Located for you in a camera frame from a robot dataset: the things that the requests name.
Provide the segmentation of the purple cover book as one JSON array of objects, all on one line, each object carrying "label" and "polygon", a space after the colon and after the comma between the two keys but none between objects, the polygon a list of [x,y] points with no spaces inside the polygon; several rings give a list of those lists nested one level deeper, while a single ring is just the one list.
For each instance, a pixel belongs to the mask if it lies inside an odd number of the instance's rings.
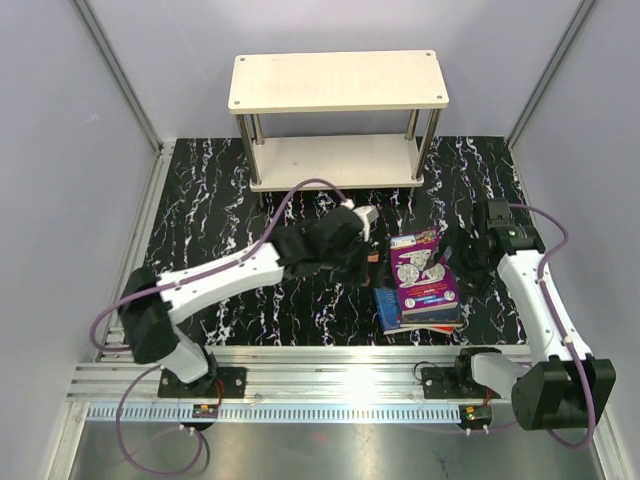
[{"label": "purple cover book", "polygon": [[392,237],[390,260],[396,284],[400,322],[415,328],[457,328],[462,325],[455,278],[441,258],[430,259],[439,244],[429,228]]}]

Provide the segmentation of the blue orange sunset book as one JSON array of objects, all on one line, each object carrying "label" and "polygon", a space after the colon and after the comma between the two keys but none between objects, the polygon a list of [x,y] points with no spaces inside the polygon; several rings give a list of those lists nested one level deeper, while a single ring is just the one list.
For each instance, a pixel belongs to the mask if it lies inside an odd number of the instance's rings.
[{"label": "blue orange sunset book", "polygon": [[383,334],[392,335],[402,332],[396,292],[387,288],[376,288],[373,294]]}]

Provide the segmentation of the red treehouse book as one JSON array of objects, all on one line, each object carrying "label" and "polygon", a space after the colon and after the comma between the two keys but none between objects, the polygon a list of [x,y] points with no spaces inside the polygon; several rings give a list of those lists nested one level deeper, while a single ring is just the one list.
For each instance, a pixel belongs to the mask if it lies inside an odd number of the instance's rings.
[{"label": "red treehouse book", "polygon": [[410,324],[410,325],[402,325],[400,328],[400,332],[427,330],[427,331],[441,333],[445,335],[452,335],[455,329],[456,329],[456,326],[451,326],[451,325]]}]

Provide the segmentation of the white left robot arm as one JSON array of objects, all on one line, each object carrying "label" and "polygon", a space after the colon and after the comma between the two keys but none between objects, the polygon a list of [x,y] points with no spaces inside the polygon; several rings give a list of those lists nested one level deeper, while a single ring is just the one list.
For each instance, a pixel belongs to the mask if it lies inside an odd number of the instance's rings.
[{"label": "white left robot arm", "polygon": [[347,200],[317,220],[271,226],[255,244],[191,269],[162,275],[136,269],[117,308],[134,361],[162,367],[177,397],[220,390],[215,357],[180,324],[222,300],[321,271],[339,284],[373,285],[381,264],[371,242],[378,216],[376,207]]}]

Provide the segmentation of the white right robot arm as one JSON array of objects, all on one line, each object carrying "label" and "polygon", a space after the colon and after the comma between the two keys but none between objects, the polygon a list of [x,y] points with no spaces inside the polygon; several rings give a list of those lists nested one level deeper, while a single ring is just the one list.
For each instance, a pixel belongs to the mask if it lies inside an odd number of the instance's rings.
[{"label": "white right robot arm", "polygon": [[592,434],[616,380],[608,359],[596,358],[571,322],[532,226],[502,222],[475,232],[446,230],[430,261],[445,261],[460,291],[483,294],[493,280],[507,288],[525,329],[531,365],[495,348],[464,348],[453,385],[465,397],[488,388],[508,400],[526,431],[584,428]]}]

